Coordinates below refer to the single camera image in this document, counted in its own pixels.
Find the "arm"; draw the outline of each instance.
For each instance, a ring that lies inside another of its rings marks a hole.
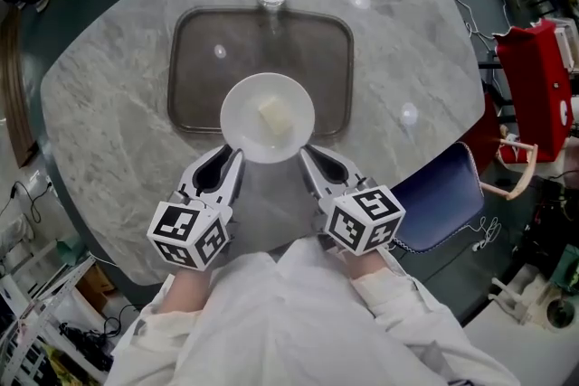
[[[209,297],[210,276],[210,271],[187,269],[169,276],[113,351],[107,385],[171,382],[177,357]]]
[[[344,257],[352,284],[376,322],[449,384],[519,385],[504,366],[470,344],[449,308],[389,253],[358,257],[346,252]]]

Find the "equipment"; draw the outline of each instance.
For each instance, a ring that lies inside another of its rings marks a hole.
[[[323,231],[356,255],[389,243],[405,215],[384,185],[365,178],[347,158],[305,145],[299,166],[318,202]],[[185,169],[169,202],[160,202],[147,237],[170,264],[205,270],[232,239],[226,230],[242,185],[242,150],[217,147]]]

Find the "white sleeve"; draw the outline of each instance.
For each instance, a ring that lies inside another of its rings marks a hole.
[[[172,283],[169,276],[119,340],[106,386],[158,386],[173,379],[177,357],[200,312],[156,314]]]
[[[503,365],[470,344],[447,306],[406,274],[389,253],[381,254],[389,268],[352,284],[389,335],[405,344],[449,384],[520,385]]]

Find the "plastic tray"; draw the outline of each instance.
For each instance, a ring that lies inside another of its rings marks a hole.
[[[314,135],[334,136],[350,119],[354,37],[324,14],[255,8],[195,8],[176,24],[168,114],[185,132],[220,133],[225,96],[240,80],[271,71],[299,82],[316,110]]]

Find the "white plate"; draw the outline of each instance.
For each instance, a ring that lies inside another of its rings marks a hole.
[[[262,103],[276,97],[285,107],[292,127],[276,137],[259,111]],[[239,82],[221,106],[221,130],[233,149],[241,149],[255,163],[279,163],[294,156],[314,130],[314,104],[295,80],[263,72]]]

